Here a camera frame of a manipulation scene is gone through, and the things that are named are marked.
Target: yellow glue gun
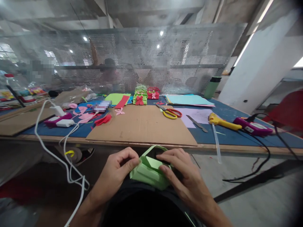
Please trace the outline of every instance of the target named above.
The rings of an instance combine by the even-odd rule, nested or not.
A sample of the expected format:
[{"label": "yellow glue gun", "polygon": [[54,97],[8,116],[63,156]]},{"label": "yellow glue gun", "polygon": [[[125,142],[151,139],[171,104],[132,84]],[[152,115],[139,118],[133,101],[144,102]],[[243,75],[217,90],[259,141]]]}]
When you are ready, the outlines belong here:
[{"label": "yellow glue gun", "polygon": [[236,125],[224,120],[221,120],[220,118],[218,118],[218,116],[215,113],[211,113],[208,117],[209,123],[210,124],[214,124],[214,125],[221,125],[223,127],[232,129],[232,130],[239,130],[242,128],[241,125]]}]

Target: shoe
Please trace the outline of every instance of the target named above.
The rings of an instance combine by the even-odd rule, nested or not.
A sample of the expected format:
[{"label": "shoe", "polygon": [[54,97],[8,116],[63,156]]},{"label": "shoe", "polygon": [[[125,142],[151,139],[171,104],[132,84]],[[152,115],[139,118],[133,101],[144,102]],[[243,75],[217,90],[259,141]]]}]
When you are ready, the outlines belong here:
[{"label": "shoe", "polygon": [[94,148],[89,148],[87,150],[81,151],[82,157],[77,163],[75,163],[75,166],[81,165],[83,162],[85,162],[87,159],[89,159],[94,152],[95,152]]}]

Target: green water bottle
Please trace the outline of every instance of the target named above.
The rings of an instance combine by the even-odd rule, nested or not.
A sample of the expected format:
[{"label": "green water bottle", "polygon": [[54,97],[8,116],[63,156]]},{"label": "green water bottle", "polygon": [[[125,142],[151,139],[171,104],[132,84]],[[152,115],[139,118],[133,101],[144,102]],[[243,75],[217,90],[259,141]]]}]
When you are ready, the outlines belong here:
[{"label": "green water bottle", "polygon": [[212,77],[209,84],[204,91],[204,98],[211,99],[216,92],[216,89],[221,81],[222,77]]}]

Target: concrete ceiling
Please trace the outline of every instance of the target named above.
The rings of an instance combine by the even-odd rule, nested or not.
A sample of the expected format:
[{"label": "concrete ceiling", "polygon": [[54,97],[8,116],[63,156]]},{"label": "concrete ceiling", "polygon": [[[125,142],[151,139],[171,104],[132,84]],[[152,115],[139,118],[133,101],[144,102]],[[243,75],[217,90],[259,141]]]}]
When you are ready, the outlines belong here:
[{"label": "concrete ceiling", "polygon": [[262,1],[0,0],[0,32],[249,23]]}]

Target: green handbag craft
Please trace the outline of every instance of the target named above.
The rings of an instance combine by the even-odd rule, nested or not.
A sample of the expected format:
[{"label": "green handbag craft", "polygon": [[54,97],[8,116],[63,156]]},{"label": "green handbag craft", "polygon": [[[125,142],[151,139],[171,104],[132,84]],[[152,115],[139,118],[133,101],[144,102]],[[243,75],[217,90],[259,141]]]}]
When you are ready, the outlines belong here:
[{"label": "green handbag craft", "polygon": [[133,104],[135,105],[147,105],[147,90],[145,86],[138,86],[135,88],[135,94]]},{"label": "green handbag craft", "polygon": [[162,162],[147,157],[146,155],[154,148],[160,148],[167,151],[166,148],[154,145],[151,146],[144,154],[139,158],[140,163],[137,165],[129,174],[130,179],[141,181],[143,183],[149,184],[159,190],[164,190],[169,186],[169,181],[166,179],[163,172],[159,169]]}]

